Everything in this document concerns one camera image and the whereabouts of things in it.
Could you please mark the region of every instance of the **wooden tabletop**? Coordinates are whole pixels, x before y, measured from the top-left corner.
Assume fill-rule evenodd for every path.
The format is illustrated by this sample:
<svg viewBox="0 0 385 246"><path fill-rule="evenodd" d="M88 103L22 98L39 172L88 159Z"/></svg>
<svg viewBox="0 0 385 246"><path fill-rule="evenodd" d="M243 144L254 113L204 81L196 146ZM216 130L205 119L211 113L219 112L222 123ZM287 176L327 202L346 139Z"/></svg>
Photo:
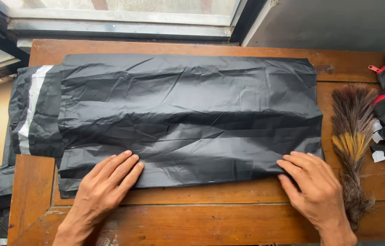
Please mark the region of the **wooden tabletop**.
<svg viewBox="0 0 385 246"><path fill-rule="evenodd" d="M60 64L75 53L171 53L219 56L308 58L317 70L318 105L324 114L322 145L336 175L341 168L331 142L331 92L345 84L380 89L369 65L375 52L271 49L148 42L34 40L30 66ZM54 159L17 157L9 245L51 245L74 199L60 199ZM375 209L361 221L359 240L385 240L385 161L364 157L362 185L374 194ZM312 225L289 204L275 177L251 182L131 191L89 239L96 245L223 246L315 243Z"/></svg>

